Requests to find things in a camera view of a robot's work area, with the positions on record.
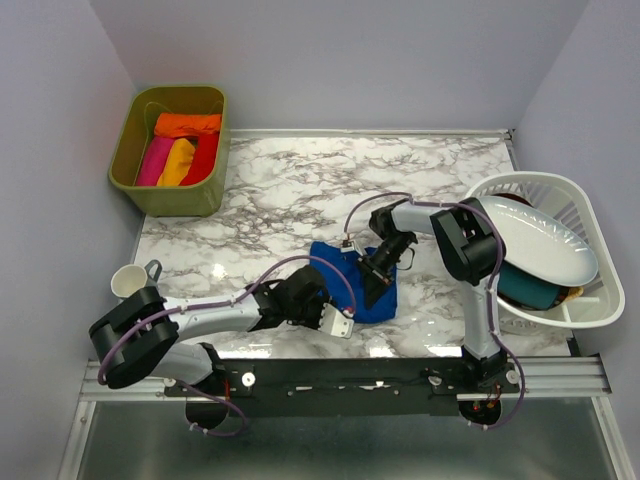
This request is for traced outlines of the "orange rolled t shirt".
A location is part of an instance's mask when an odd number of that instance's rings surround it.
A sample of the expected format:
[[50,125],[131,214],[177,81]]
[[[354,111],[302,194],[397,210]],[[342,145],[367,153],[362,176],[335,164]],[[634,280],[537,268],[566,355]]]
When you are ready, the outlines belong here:
[[191,115],[161,113],[154,126],[154,135],[165,138],[187,138],[210,135],[220,131],[221,114]]

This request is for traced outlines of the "grey mug behind cup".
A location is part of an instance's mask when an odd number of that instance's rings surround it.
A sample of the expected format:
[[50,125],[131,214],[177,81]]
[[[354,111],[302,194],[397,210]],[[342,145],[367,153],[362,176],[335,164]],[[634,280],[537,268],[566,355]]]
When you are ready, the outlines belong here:
[[146,281],[144,286],[145,287],[157,287],[158,286],[158,281],[159,278],[162,274],[163,271],[163,266],[162,263],[157,260],[157,259],[153,259],[150,260],[144,267],[144,272],[146,275]]

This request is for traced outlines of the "olive green plastic bin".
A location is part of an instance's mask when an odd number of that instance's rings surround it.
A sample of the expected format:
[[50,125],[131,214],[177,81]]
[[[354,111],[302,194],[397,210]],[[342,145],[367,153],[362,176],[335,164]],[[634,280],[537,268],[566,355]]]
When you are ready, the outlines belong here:
[[[136,184],[143,157],[162,113],[221,116],[215,165],[195,185],[146,187]],[[141,91],[132,101],[109,167],[112,185],[152,217],[208,217],[219,210],[225,193],[230,150],[227,99],[213,85],[163,85]]]

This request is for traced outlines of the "dark brown bowl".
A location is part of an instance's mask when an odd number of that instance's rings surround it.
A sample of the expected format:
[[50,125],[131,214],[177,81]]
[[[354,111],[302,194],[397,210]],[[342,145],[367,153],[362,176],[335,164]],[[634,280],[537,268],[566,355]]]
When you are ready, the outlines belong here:
[[512,201],[519,202],[521,204],[524,204],[524,205],[527,205],[529,207],[532,207],[532,204],[528,200],[526,200],[525,198],[523,198],[523,197],[521,197],[519,195],[513,194],[513,193],[500,192],[500,193],[495,193],[493,195],[497,196],[497,197],[501,197],[501,198],[510,199]]

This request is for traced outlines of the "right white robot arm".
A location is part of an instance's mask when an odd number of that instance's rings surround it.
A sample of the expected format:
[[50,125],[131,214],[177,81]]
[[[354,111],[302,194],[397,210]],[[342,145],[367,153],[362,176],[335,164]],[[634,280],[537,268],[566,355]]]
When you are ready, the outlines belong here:
[[462,384],[474,392],[499,381],[524,387],[521,362],[504,345],[498,327],[497,283],[506,246],[480,201],[400,200],[374,210],[369,228],[382,243],[358,259],[365,306],[372,307],[394,283],[391,270],[417,242],[416,235],[434,236],[445,269],[460,282],[465,320]]

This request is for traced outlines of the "pink rolled t shirt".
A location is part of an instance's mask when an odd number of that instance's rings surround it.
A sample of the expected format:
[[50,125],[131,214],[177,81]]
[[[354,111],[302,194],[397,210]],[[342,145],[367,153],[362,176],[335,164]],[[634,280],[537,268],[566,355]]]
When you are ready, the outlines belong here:
[[154,137],[145,151],[135,185],[138,187],[155,186],[164,171],[174,139]]

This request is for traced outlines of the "white plastic laundry basket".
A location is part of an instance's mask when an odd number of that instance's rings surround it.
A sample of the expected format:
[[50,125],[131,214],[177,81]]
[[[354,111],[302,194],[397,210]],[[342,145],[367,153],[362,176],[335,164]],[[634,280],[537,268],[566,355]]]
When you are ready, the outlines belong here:
[[534,323],[578,330],[615,322],[625,307],[624,290],[586,192],[563,176],[532,171],[491,176],[468,191],[470,196],[501,193],[529,201],[534,208],[572,230],[591,247],[598,261],[597,274],[584,284],[584,292],[577,298],[547,311],[526,310],[500,298],[501,321],[507,324],[520,318],[525,323],[522,330],[531,329]]

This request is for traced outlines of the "red rolled t shirt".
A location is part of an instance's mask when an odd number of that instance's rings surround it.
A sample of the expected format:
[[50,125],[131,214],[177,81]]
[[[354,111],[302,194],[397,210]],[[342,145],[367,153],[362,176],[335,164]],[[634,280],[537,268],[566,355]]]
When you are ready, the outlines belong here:
[[204,181],[213,171],[219,145],[219,133],[198,137],[192,164],[180,186],[192,186]]

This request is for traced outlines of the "aluminium frame rail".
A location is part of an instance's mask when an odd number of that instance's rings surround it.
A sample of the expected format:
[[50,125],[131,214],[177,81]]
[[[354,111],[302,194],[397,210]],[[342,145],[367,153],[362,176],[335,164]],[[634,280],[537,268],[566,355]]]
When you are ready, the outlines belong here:
[[[527,357],[521,359],[525,372],[525,398],[593,398],[612,394],[612,388],[598,357]],[[151,377],[119,390],[97,381],[98,363],[89,362],[82,381],[81,402],[176,401],[165,380]]]

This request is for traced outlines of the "white round plate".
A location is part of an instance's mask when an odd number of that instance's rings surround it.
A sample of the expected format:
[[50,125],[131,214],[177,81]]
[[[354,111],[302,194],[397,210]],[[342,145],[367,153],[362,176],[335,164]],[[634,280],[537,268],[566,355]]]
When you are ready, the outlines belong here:
[[595,279],[597,257],[571,229],[510,198],[483,196],[479,202],[506,245],[508,264],[560,286],[580,287]]

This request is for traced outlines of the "blue printed t shirt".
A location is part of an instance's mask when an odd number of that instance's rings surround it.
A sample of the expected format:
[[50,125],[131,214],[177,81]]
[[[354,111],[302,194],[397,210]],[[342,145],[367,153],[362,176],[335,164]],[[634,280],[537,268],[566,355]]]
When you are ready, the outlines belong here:
[[[342,253],[338,247],[331,246],[325,242],[314,241],[311,243],[309,255],[332,264],[349,282],[356,300],[356,310],[353,316],[356,323],[374,325],[396,317],[398,298],[397,284],[395,282],[371,308],[365,306],[365,290],[360,271],[356,265],[358,258],[356,252]],[[326,289],[339,309],[344,310],[348,307],[353,307],[351,296],[344,282],[334,270],[319,260],[310,260],[309,264],[323,275]]]

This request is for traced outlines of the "teal round plate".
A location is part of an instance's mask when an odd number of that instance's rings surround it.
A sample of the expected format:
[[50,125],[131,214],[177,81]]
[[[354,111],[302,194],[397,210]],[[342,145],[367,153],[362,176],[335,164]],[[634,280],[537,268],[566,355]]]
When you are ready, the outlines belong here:
[[569,288],[549,283],[504,262],[498,281],[499,296],[524,310],[546,311],[568,296]]

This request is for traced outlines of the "yellow rolled t shirt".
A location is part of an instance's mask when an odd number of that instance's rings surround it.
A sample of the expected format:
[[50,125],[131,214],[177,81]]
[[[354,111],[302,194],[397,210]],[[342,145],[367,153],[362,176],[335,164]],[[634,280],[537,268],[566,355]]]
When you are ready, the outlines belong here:
[[156,183],[158,187],[176,187],[188,174],[195,154],[195,146],[186,138],[173,143],[165,167]]

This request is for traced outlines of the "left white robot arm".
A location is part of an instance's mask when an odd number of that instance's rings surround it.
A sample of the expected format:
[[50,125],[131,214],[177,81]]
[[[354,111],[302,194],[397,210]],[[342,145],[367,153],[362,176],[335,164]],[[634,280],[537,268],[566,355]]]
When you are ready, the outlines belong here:
[[188,340],[283,323],[330,333],[338,315],[322,274],[305,265],[287,278],[261,277],[235,294],[209,299],[165,298],[155,286],[143,287],[96,321],[89,336],[101,385],[121,389],[164,376],[209,395],[220,387],[223,368],[212,347]]

